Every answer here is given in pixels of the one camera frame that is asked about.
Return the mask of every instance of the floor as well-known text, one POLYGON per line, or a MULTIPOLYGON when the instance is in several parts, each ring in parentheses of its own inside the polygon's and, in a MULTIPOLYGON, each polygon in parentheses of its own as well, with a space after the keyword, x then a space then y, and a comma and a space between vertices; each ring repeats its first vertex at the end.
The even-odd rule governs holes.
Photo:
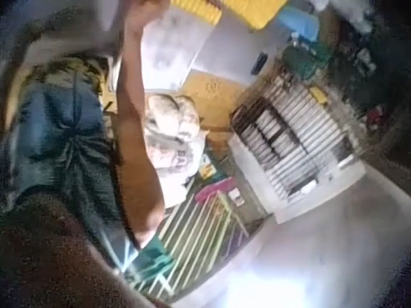
POLYGON ((207 308, 370 307, 411 246, 411 213, 364 178, 274 230, 252 266, 207 308))

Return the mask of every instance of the hand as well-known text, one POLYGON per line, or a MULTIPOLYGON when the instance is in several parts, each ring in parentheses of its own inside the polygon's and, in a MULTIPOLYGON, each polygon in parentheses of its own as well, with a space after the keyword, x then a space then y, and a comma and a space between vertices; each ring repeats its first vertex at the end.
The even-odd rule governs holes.
POLYGON ((126 30, 136 33, 160 18, 170 6, 170 0, 127 0, 128 6, 125 15, 126 30))

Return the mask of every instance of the yellow object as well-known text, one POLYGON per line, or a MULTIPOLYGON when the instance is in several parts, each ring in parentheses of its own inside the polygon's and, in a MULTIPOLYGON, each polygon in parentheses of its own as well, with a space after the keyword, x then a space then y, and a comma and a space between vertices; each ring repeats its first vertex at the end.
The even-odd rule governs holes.
POLYGON ((328 99, 327 99, 326 94, 322 90, 320 90, 318 87, 311 87, 310 92, 311 94, 313 94, 318 104, 323 105, 327 103, 328 99))
POLYGON ((286 0, 222 0, 251 28, 263 29, 286 3, 286 0))
POLYGON ((212 25, 218 24, 222 11, 206 0, 171 0, 171 4, 193 13, 212 25))

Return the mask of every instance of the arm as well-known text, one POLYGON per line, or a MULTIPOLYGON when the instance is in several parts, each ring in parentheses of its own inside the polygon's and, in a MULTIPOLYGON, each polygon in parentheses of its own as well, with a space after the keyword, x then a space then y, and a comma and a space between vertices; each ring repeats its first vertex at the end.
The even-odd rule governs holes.
POLYGON ((164 218, 164 199, 155 169, 147 157, 143 119, 144 87, 141 74, 141 38, 155 2, 133 1, 127 12, 124 29, 123 63, 118 85, 118 137, 123 163, 118 167, 120 191, 130 228, 141 246, 153 237, 164 218))

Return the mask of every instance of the person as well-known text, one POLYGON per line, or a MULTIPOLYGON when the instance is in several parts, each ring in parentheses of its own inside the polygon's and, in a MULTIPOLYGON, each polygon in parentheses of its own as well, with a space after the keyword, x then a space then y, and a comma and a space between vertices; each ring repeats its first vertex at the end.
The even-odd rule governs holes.
POLYGON ((34 67, 24 82, 3 140, 1 307, 167 307, 114 274, 101 233, 125 228, 142 248, 164 217, 143 139, 141 39, 169 5, 127 1, 117 93, 120 166, 111 165, 98 100, 103 59, 65 56, 34 67))

